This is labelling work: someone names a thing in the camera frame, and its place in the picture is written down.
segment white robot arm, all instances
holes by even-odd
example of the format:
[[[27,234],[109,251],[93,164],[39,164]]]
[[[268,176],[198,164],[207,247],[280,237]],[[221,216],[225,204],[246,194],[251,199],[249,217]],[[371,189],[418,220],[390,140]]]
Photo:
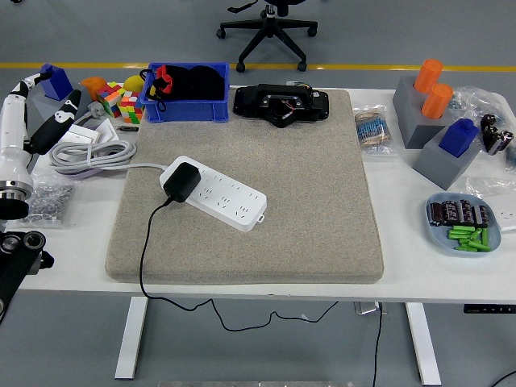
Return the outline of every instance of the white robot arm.
[[[72,126],[81,101],[74,90],[64,105],[28,139],[25,101],[32,88],[52,73],[38,73],[18,83],[4,100],[0,112],[0,219],[20,219],[28,214],[25,202],[34,182],[27,171],[31,154],[43,155]],[[45,237],[38,231],[0,229],[0,322],[27,274],[51,268],[54,259],[44,251]]]
[[[40,129],[27,138],[25,101],[32,88],[52,73],[37,73],[18,83],[4,100],[0,112],[0,219],[20,219],[28,214],[25,202],[32,194],[33,181],[27,171],[31,154],[48,152],[71,127],[81,100],[74,90],[64,105]]]

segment orange cylinder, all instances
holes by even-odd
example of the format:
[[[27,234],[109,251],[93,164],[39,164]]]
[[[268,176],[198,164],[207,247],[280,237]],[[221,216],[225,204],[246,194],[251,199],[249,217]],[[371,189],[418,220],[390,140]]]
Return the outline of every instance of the orange cylinder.
[[[430,93],[433,85],[437,83],[441,72],[443,71],[443,63],[436,59],[427,59],[419,70],[414,88],[419,93]]]
[[[427,100],[422,105],[422,115],[428,119],[440,119],[452,97],[453,88],[451,86],[436,83],[432,86]]]
[[[90,77],[83,79],[81,81],[81,85],[86,86],[86,89],[88,89],[89,96],[91,97],[92,101],[98,101],[97,92],[107,85],[107,82],[102,77]]]

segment white table leg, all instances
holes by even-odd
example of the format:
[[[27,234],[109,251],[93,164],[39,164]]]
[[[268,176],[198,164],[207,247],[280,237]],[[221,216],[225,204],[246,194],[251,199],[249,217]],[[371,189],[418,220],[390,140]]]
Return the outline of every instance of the white table leg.
[[[441,376],[435,360],[425,309],[419,302],[406,302],[405,306],[422,385],[441,385]]]
[[[135,378],[136,361],[138,360],[139,342],[144,330],[145,312],[147,311],[146,297],[132,297],[127,313],[126,328],[123,332],[120,347],[119,362],[114,374],[115,379]]]

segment yellow ball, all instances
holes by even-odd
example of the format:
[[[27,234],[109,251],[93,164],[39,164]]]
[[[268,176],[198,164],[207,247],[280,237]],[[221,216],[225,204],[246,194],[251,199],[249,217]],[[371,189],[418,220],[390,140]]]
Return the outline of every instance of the yellow ball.
[[[126,79],[123,83],[123,88],[126,91],[133,91],[136,93],[141,93],[144,89],[144,80],[139,75],[133,75]]]

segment gray block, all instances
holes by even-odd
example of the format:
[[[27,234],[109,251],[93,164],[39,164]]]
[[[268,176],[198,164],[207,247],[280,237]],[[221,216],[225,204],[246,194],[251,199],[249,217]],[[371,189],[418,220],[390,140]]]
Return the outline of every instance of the gray block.
[[[406,149],[422,147],[444,127],[454,123],[454,118],[445,110],[440,119],[428,119],[421,113],[428,94],[414,88],[416,77],[401,77],[393,97],[394,109]]]
[[[92,101],[88,89],[86,89],[85,86],[78,83],[72,83],[72,86],[74,89],[80,90],[82,93],[81,104],[79,105],[77,114],[75,114],[75,118],[78,119],[88,112],[88,105]],[[32,90],[26,100],[28,135],[32,136],[47,119],[52,117],[54,113],[63,106],[65,101],[66,98],[63,98],[62,101],[56,101],[55,99],[47,97],[43,89],[40,87]]]
[[[439,146],[446,131],[447,128],[443,129],[425,144],[412,167],[444,190],[464,173],[481,150],[481,146],[473,141],[460,157],[451,155]]]

